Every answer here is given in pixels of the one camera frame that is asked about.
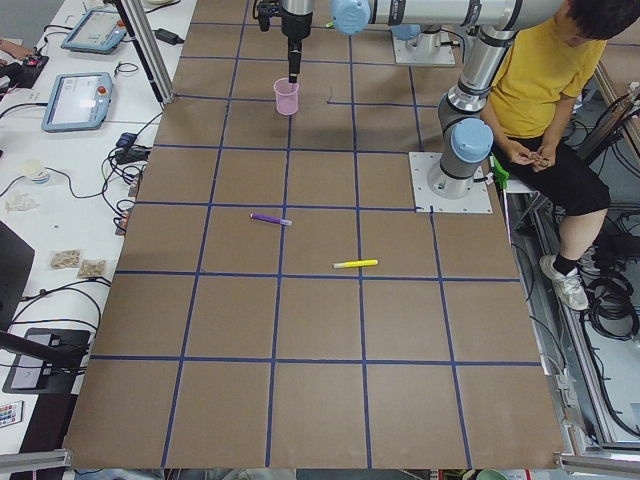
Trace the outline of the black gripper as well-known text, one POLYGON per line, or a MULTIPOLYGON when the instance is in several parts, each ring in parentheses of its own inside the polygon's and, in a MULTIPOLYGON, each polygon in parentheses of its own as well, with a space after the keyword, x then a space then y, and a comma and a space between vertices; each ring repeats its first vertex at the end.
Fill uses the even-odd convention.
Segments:
POLYGON ((310 35, 314 11, 313 0, 260 0, 253 3, 253 18, 262 32, 270 29, 271 19, 281 19, 281 31, 288 38, 288 81, 297 83, 302 58, 302 42, 310 35))

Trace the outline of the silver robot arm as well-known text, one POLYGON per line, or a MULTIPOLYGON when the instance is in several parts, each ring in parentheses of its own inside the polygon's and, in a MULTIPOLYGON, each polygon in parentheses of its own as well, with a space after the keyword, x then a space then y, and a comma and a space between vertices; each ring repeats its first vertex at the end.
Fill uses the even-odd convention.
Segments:
MULTIPOLYGON (((368 25, 489 25, 496 31, 516 32, 543 23, 560 7, 559 1, 332 1, 331 22, 335 30, 357 35, 368 25)), ((256 1, 253 18, 260 30, 270 28, 271 19, 281 19, 287 38, 288 80, 298 81, 302 42, 311 34, 312 1, 256 1)))
MULTIPOLYGON (((288 77, 292 88, 297 86, 302 58, 302 43, 311 33, 311 14, 286 17, 281 31, 287 38, 288 77)), ((437 36, 439 24, 403 24, 390 27, 396 42, 405 42, 410 50, 424 36, 437 36)), ((490 77, 497 72, 499 54, 506 52, 515 32, 497 31, 484 25, 478 42, 471 51, 464 71, 457 83, 444 94, 438 104, 438 119, 444 141, 444 152, 427 173, 429 189, 441 198, 458 200, 469 194, 475 185, 474 175, 480 163, 488 158, 494 143, 494 133, 479 118, 482 108, 488 107, 490 77)))

